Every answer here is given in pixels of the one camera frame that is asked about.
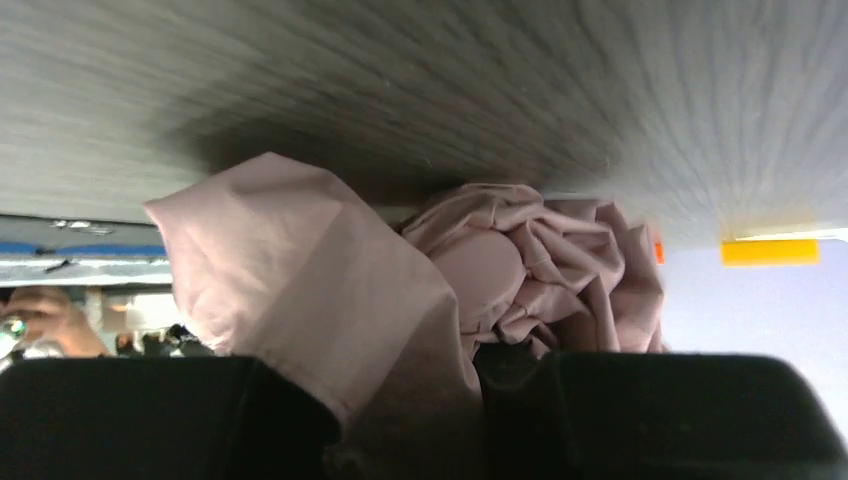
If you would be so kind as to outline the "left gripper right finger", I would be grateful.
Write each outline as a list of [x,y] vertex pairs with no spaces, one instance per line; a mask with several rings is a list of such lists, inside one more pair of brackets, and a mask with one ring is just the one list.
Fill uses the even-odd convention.
[[770,357],[476,355],[493,479],[843,479],[807,382]]

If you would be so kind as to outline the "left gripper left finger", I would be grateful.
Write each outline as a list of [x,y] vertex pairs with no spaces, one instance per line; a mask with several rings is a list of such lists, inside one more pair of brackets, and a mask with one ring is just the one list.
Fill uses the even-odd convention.
[[1,376],[5,479],[322,479],[339,436],[254,358],[41,359]]

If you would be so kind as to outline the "person hand in background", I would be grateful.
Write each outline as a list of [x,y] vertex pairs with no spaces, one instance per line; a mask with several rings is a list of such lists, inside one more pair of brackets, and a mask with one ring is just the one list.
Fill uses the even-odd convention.
[[45,340],[58,347],[64,357],[105,357],[111,353],[92,329],[87,317],[70,297],[54,286],[15,289],[1,303],[1,316],[20,316],[27,327],[27,340]]

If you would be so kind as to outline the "pink and black folding umbrella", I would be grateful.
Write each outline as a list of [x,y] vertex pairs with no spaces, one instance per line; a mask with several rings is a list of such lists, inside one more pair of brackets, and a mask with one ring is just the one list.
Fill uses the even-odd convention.
[[145,209],[188,329],[326,406],[338,477],[481,478],[483,344],[665,351],[652,236],[610,202],[469,184],[396,231],[331,172],[266,153]]

